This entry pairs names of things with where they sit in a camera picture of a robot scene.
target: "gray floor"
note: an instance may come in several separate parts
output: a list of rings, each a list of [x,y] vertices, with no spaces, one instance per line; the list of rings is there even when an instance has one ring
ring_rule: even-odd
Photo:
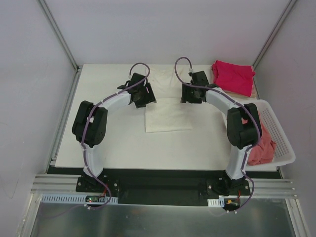
[[[253,199],[237,214],[221,208],[109,205],[88,211],[42,203],[33,237],[294,237],[284,200]]]

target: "white cloth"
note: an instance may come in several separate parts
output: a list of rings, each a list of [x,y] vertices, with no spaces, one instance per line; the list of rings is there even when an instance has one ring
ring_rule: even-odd
[[[182,84],[176,78],[173,67],[151,68],[148,77],[157,103],[146,105],[146,133],[192,130],[190,107],[180,103]]]

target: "gray wall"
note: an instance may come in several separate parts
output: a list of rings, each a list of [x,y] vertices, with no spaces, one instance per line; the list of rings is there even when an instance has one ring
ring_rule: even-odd
[[[316,1],[299,0],[256,70],[261,98],[275,111],[296,161],[282,170],[295,180],[316,236]]]
[[[15,236],[74,69],[35,0],[0,2],[0,236]]]
[[[47,0],[77,62],[252,64],[289,0]]]

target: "pink towel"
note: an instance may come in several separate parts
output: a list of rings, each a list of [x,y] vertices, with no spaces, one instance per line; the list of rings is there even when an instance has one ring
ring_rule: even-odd
[[[213,66],[214,83],[228,90],[250,97],[255,72],[251,66],[240,66],[216,61]]]
[[[270,163],[276,150],[277,144],[272,141],[271,135],[261,121],[260,124],[262,129],[261,140],[257,146],[252,148],[247,162],[248,165]]]

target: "laundry basket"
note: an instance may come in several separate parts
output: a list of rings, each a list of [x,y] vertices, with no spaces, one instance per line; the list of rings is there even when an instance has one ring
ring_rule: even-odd
[[[261,122],[270,133],[272,140],[276,142],[276,151],[272,162],[247,165],[247,170],[257,170],[258,167],[275,167],[293,163],[295,161],[294,151],[269,103],[265,100],[251,100],[248,103],[254,103],[257,106]]]

